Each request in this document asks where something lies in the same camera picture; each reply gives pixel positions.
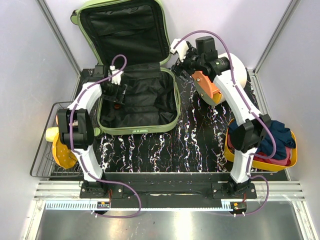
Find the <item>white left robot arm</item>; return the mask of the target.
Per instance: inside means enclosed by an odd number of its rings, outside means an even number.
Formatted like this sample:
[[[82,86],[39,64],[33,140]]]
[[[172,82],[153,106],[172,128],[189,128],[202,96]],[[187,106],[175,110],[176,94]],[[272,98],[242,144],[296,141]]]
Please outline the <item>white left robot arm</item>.
[[[96,65],[93,76],[83,84],[75,100],[57,112],[59,139],[75,155],[83,171],[81,189],[85,197],[103,198],[111,194],[108,185],[101,181],[103,171],[94,151],[95,129],[90,112],[99,98],[123,105],[127,85],[121,82],[122,74],[123,70],[114,65]]]

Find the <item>orange plastic basket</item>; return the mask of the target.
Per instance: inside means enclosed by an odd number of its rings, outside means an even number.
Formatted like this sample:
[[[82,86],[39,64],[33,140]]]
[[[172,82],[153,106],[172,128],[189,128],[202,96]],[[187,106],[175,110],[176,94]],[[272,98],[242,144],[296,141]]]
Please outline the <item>orange plastic basket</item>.
[[[237,128],[237,124],[232,119],[227,128],[227,138],[224,144],[224,157],[229,162],[234,162],[234,147],[230,141],[230,133]],[[273,158],[264,159],[254,156],[252,167],[264,171],[278,172],[296,164],[298,159],[298,148],[294,133],[285,127],[285,124],[277,120],[272,120],[269,130],[275,140],[276,152]],[[256,154],[260,156],[270,156],[273,152],[273,143],[268,134],[260,143]]]

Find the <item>pink maroon garment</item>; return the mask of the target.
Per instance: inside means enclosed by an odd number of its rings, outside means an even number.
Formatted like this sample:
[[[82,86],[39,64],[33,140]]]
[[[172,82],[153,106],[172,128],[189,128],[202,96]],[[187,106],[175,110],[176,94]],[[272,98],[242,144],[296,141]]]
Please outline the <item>pink maroon garment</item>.
[[[234,161],[234,147],[231,144],[230,141],[230,135],[227,135],[227,150],[228,152],[224,154],[225,158],[233,162]],[[291,158],[292,158],[292,149],[289,147],[285,147],[285,158],[284,159],[275,159],[275,158],[270,158],[270,159],[263,159],[257,156],[253,157],[254,162],[261,162],[265,164],[272,164],[272,165],[278,165],[278,166],[288,166],[291,163]]]

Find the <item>navy blue garment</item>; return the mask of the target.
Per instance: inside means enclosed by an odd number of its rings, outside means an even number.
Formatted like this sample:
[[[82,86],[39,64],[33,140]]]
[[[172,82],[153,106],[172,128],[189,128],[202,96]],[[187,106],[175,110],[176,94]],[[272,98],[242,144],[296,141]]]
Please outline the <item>navy blue garment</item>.
[[[271,159],[283,160],[285,155],[285,147],[295,149],[296,141],[292,137],[291,130],[285,127],[285,124],[277,120],[272,120],[270,127],[268,128],[272,134],[276,146],[275,154]],[[265,138],[261,141],[259,147],[254,153],[254,157],[269,157],[273,153],[274,146],[269,134],[266,133]]]

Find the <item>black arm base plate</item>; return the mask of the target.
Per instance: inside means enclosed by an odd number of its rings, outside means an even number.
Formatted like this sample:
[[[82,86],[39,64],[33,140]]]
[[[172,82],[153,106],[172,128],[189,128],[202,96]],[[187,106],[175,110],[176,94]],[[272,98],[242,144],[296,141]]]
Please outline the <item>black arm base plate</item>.
[[[102,179],[109,183],[84,181],[79,197],[112,198],[129,197],[133,188],[139,196],[151,195],[196,195],[211,199],[257,198],[256,187],[250,180],[236,186],[229,173],[115,173],[108,172]]]

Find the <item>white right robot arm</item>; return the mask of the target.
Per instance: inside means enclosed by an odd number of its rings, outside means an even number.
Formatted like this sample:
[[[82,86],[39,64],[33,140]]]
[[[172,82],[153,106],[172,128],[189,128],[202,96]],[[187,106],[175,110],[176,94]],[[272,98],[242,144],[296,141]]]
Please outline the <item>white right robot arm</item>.
[[[170,45],[170,52],[178,54],[173,66],[175,73],[188,73],[208,105],[215,107],[227,102],[233,112],[237,127],[226,135],[234,147],[233,166],[221,192],[239,198],[251,188],[253,155],[268,134],[271,118],[262,114],[245,93],[247,71],[242,61],[228,50],[218,54],[213,37],[197,38],[196,46],[176,38]]]

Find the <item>green hard-shell suitcase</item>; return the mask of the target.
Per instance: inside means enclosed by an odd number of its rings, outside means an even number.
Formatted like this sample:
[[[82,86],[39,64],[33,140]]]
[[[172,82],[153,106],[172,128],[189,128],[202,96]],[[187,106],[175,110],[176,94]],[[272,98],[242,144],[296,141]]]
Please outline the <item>green hard-shell suitcase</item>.
[[[99,99],[97,122],[110,135],[165,133],[181,113],[170,43],[159,0],[90,0],[72,12],[99,65],[122,69],[124,104]]]

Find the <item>white orange drawer cabinet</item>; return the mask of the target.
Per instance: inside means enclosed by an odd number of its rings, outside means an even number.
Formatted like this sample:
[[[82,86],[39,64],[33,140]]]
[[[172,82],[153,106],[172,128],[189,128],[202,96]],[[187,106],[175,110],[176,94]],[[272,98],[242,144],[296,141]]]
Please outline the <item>white orange drawer cabinet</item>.
[[[213,82],[202,71],[192,74],[193,82],[200,97],[210,106],[222,102],[244,104],[239,91],[244,92],[247,83],[247,71],[243,62],[233,53],[218,56],[224,61],[231,60],[233,70],[226,70],[214,77]]]

